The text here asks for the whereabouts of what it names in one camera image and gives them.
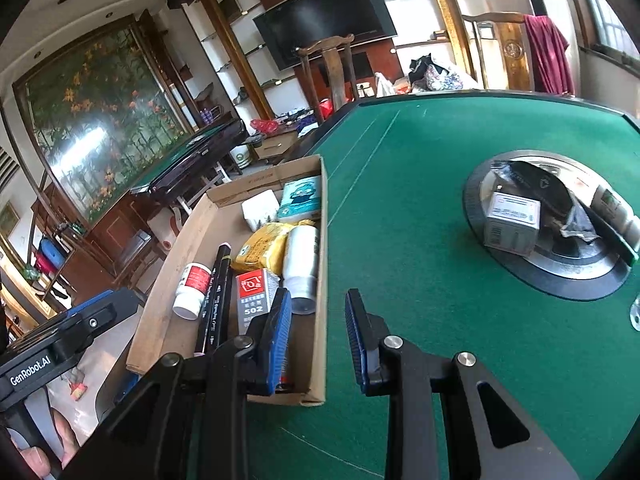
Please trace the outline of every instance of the teal tissue package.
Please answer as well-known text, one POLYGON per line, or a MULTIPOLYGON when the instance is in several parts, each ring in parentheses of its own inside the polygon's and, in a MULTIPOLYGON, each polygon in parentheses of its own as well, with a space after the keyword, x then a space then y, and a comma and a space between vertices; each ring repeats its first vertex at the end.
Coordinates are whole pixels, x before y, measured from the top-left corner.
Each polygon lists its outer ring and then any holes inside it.
POLYGON ((319 176, 310 176, 285 184, 278 209, 278 222, 320 218, 321 183, 319 176))

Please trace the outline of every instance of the yellow plastic wrapper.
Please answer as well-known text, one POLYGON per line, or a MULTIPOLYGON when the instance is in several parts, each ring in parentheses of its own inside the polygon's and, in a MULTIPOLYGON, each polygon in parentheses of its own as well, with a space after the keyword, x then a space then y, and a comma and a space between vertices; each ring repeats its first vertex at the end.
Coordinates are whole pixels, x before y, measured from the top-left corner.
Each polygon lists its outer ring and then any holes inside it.
POLYGON ((236 259, 231 263, 231 268, 242 272, 269 269, 274 274, 282 276, 282 263, 289 231, 298 225, 314 225, 314 223, 311 220, 290 224, 268 222, 246 241, 236 259))

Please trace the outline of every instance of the maroon cloth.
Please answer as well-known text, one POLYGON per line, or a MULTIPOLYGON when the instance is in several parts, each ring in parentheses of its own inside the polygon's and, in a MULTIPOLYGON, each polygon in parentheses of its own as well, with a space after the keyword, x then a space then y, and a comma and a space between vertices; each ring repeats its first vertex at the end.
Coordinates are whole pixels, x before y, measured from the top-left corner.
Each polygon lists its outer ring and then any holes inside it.
POLYGON ((562 32, 548 16, 525 16, 536 90, 548 94, 575 94, 569 62, 564 51, 569 46, 562 32))

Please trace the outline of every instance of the black tv screen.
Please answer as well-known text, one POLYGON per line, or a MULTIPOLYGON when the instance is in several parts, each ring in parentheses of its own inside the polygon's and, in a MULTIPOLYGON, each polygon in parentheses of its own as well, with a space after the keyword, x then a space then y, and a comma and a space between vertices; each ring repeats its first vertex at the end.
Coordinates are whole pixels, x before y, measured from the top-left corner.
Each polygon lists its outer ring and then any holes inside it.
POLYGON ((396 35, 384 0, 285 0, 254 18, 278 68, 300 63, 297 47, 331 36, 355 36, 354 44, 396 35))

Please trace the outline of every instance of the human hand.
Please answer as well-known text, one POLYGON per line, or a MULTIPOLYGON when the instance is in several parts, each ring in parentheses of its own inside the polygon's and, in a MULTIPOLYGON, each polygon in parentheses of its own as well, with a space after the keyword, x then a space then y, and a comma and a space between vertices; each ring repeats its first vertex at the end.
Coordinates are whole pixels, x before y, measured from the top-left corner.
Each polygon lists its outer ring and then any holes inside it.
MULTIPOLYGON (((66 420, 58 410, 54 410, 53 408, 51 409, 51 416, 53 418, 53 425, 56 428, 56 432, 58 432, 58 436, 60 437, 60 442, 62 443, 64 450, 64 455, 60 462, 62 462, 62 467, 65 468, 76 452, 78 452, 78 449, 80 449, 80 445, 78 444, 76 434, 74 433, 74 430, 71 429, 71 425, 68 420, 66 420)), ((51 472, 49 459, 39 447, 28 447, 27 449, 21 450, 20 454, 39 478, 44 478, 51 472)))

